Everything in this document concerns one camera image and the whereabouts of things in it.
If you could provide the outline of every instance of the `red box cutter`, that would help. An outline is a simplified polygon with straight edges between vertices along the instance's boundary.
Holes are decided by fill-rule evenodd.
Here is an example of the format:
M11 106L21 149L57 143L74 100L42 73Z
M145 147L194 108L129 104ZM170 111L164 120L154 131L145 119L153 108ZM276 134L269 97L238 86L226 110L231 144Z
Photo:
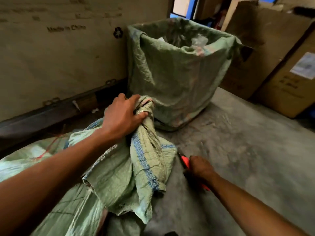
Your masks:
M184 155L184 153L181 151L180 148L177 149L177 154L179 156L180 163L182 164L184 170L186 170L186 169L190 170L189 158ZM201 186L204 190L210 191L210 189L206 185L201 184Z

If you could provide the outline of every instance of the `recycling symbol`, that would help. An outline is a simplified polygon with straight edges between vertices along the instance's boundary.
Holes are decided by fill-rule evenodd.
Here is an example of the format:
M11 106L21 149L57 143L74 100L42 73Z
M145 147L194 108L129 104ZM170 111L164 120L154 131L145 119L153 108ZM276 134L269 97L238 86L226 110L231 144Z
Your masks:
M123 37L124 32L121 30L120 27L116 27L115 31L114 31L114 36L116 39L122 38Z

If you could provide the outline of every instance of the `hand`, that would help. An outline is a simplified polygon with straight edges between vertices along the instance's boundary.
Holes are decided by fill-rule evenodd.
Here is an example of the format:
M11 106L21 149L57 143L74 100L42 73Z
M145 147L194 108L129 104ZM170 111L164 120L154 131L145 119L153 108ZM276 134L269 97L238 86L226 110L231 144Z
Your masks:
M127 99L120 93L104 113L102 131L119 140L136 130L148 115L147 112L134 115L135 104L139 98L140 95L137 94Z
M212 184L217 176L210 162L201 156L190 156L190 168L192 174L206 184Z

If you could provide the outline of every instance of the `trash bin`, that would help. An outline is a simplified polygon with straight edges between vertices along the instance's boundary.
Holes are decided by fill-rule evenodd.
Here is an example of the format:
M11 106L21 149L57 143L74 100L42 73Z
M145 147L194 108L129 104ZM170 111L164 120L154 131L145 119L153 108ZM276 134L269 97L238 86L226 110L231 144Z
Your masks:
M191 20L128 26L128 89L156 104L155 126L174 131L211 101L240 40Z

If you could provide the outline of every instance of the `concrete floor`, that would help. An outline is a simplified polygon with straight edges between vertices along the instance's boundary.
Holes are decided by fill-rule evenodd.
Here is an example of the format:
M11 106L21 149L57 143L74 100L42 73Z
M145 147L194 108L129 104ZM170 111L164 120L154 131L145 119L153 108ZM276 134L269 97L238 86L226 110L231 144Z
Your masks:
M263 106L218 88L212 104L174 133L162 132L187 155L201 154L224 178L315 235L315 133ZM196 194L176 159L163 199L145 235L244 235L211 193Z

